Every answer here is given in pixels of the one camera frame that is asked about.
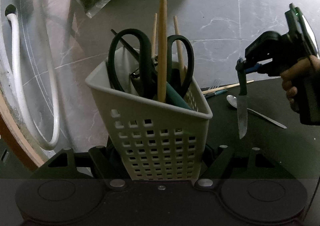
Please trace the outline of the person's right hand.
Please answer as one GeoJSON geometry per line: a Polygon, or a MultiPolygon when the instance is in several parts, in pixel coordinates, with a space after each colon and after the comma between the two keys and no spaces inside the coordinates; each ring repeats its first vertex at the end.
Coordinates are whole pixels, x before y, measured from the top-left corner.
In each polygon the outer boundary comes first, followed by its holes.
{"type": "Polygon", "coordinates": [[[286,92],[286,98],[290,103],[290,107],[297,113],[299,112],[297,100],[298,88],[295,85],[295,81],[304,75],[309,77],[312,71],[319,73],[319,58],[314,55],[298,61],[280,75],[282,78],[282,88],[286,92]]]}

